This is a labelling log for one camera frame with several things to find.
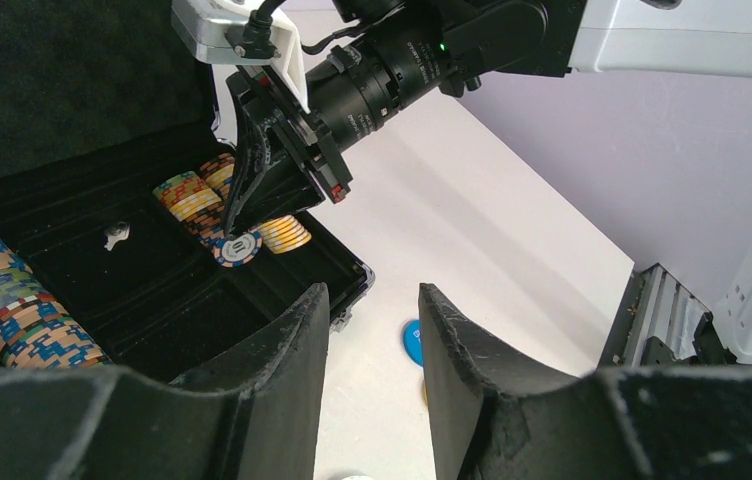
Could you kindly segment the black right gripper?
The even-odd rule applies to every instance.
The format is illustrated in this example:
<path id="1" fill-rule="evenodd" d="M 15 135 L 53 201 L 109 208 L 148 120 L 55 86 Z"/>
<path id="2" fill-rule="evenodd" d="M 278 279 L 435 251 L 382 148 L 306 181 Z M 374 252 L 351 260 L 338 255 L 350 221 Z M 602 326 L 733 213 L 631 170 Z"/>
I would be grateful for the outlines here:
<path id="1" fill-rule="evenodd" d="M 269 220 L 343 201 L 352 175 L 325 117 L 307 112 L 269 67 L 225 80 L 237 143 L 222 225 L 226 239 Z"/>

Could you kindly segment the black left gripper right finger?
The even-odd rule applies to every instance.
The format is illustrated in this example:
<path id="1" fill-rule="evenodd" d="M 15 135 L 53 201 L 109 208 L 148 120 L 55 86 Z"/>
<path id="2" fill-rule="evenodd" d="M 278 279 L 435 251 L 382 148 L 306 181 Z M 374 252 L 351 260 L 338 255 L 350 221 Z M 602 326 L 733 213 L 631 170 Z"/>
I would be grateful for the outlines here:
<path id="1" fill-rule="evenodd" d="M 572 376 L 419 287 L 440 479 L 752 479 L 752 366 Z"/>

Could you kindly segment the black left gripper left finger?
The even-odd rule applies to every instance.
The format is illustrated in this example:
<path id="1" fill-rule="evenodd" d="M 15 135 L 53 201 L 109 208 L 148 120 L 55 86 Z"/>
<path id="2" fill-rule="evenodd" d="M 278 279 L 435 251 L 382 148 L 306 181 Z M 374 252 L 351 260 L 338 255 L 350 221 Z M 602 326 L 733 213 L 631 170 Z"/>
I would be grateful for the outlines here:
<path id="1" fill-rule="evenodd" d="M 310 479 L 329 326 L 320 283 L 173 385 L 0 369 L 0 479 Z"/>

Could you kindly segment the blue ten poker chip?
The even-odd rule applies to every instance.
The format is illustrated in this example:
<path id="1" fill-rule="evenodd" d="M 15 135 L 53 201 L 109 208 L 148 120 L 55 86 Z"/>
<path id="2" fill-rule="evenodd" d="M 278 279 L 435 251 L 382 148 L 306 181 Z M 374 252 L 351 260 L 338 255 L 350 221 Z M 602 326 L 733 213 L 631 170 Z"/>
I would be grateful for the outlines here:
<path id="1" fill-rule="evenodd" d="M 263 239 L 257 231 L 247 231 L 233 239 L 216 240 L 212 246 L 215 261 L 226 268 L 240 267 L 252 261 L 263 246 Z"/>

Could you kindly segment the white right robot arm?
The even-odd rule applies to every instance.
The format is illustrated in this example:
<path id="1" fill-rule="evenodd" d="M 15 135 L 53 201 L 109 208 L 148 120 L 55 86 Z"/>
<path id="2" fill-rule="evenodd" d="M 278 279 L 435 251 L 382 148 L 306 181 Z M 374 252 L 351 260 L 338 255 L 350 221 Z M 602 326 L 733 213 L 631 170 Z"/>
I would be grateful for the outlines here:
<path id="1" fill-rule="evenodd" d="M 247 169 L 223 226 L 266 220 L 268 136 L 333 202 L 349 191 L 343 153 L 434 89 L 459 97 L 488 72 L 664 71 L 752 78 L 752 1 L 339 1 L 344 28 L 301 43 L 278 1 L 248 3 L 224 34 Z"/>

